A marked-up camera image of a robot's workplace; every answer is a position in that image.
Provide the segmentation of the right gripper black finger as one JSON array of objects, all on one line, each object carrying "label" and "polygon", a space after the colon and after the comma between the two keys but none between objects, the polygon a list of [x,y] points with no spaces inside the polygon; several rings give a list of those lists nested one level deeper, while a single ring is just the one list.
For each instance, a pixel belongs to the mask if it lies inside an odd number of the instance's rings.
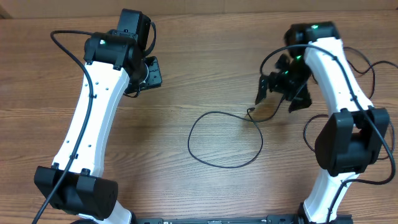
[{"label": "right gripper black finger", "polygon": [[291,104],[289,106],[289,113],[308,108],[311,106],[311,104],[312,104],[312,99],[308,91],[308,86],[307,84],[303,84],[300,88],[298,88],[296,94],[291,99]]},{"label": "right gripper black finger", "polygon": [[267,75],[261,75],[259,78],[257,96],[255,99],[256,105],[258,105],[261,101],[266,99],[267,89],[268,89],[268,79],[269,79],[269,77]]}]

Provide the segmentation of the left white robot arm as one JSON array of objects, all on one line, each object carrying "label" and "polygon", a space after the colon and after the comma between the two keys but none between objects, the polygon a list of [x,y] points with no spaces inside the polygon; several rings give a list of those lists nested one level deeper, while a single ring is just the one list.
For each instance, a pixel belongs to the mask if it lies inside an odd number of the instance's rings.
[{"label": "left white robot arm", "polygon": [[123,9],[118,26],[88,32],[80,97],[50,167],[39,166],[34,184],[45,206],[79,216],[80,223],[135,223],[135,214],[118,202],[118,183],[103,178],[109,132],[123,96],[135,98],[162,84],[152,51],[156,27],[141,11]]}]

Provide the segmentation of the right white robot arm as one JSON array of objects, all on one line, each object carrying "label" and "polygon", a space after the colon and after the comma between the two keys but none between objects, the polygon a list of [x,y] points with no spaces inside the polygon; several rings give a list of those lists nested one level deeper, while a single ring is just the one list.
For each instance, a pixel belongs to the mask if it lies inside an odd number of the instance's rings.
[{"label": "right white robot arm", "polygon": [[293,24],[278,49],[275,71],[262,74],[256,101],[267,92],[278,92],[290,102],[289,111],[308,108],[307,88],[314,77],[328,107],[328,121],[315,141],[320,167],[310,195],[297,214],[281,215],[281,223],[351,223],[337,209],[350,185],[360,182],[367,166],[375,163],[390,117],[375,108],[359,87],[345,57],[343,41],[332,22]]}]

